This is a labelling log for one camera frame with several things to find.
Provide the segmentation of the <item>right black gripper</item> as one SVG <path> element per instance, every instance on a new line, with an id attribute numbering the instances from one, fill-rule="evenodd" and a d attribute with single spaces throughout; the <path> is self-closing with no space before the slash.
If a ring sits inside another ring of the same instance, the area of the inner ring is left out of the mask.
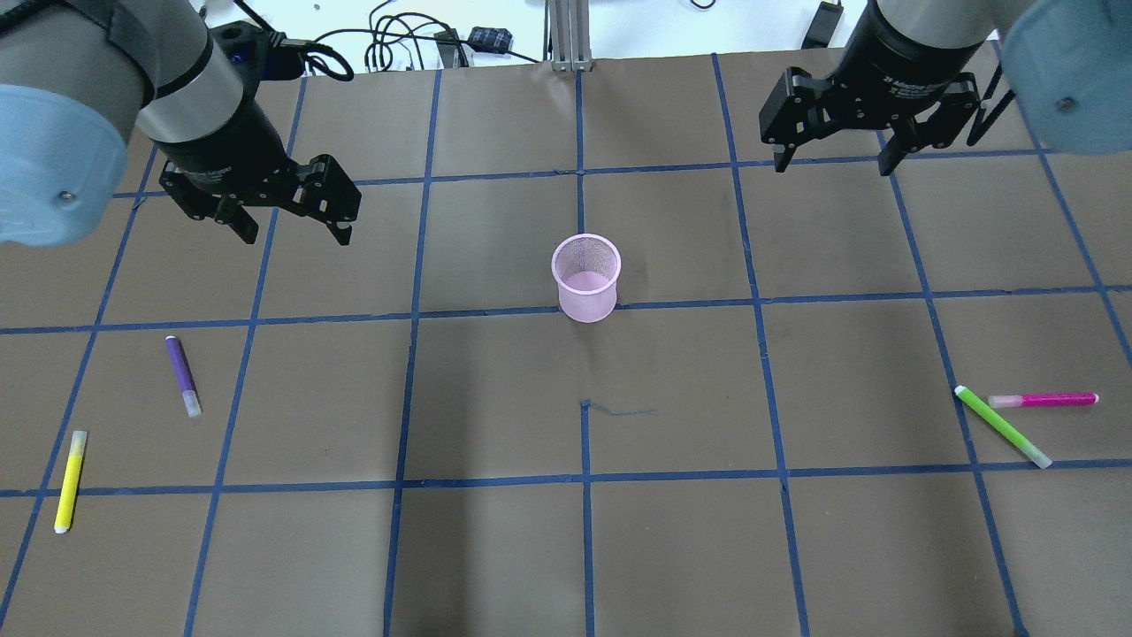
<path id="1" fill-rule="evenodd" d="M 761 141 L 773 144 L 777 173 L 798 146 L 841 130 L 890 127 L 877 154 L 881 177 L 921 148 L 946 148 L 974 117 L 977 81 L 964 68 L 977 50 L 931 48 L 886 18 L 860 18 L 832 72 L 788 67 L 760 109 Z"/>

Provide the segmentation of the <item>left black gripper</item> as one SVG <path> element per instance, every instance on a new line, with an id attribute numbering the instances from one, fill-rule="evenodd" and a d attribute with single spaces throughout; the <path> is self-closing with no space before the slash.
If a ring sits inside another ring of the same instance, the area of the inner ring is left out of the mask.
<path id="1" fill-rule="evenodd" d="M 190 143 L 158 143 L 166 163 L 158 186 L 190 219 L 213 219 L 247 246 L 259 225 L 249 207 L 278 207 L 327 226 L 350 246 L 363 197 L 331 154 L 306 163 L 290 157 L 263 114 L 242 114 Z"/>

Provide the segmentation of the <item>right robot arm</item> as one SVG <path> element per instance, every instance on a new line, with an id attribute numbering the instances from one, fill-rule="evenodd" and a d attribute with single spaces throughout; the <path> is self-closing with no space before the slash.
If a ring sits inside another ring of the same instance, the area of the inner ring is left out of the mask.
<path id="1" fill-rule="evenodd" d="M 784 69 L 758 113 L 761 141 L 788 167 L 801 145 L 890 130 L 890 177 L 904 157 L 970 144 L 1018 104 L 1048 148 L 1129 150 L 1127 1 L 869 1 L 837 69 Z"/>

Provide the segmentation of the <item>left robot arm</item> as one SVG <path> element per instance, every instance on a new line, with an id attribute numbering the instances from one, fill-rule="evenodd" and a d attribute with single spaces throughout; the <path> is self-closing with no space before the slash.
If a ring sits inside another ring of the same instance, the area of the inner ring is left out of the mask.
<path id="1" fill-rule="evenodd" d="M 80 241 L 100 225 L 132 132 L 165 155 L 158 186 L 187 218 L 254 243 L 278 207 L 348 246 L 361 195 L 335 157 L 290 157 L 256 101 L 334 50 L 255 12 L 211 27 L 187 1 L 5 1 L 5 243 Z"/>

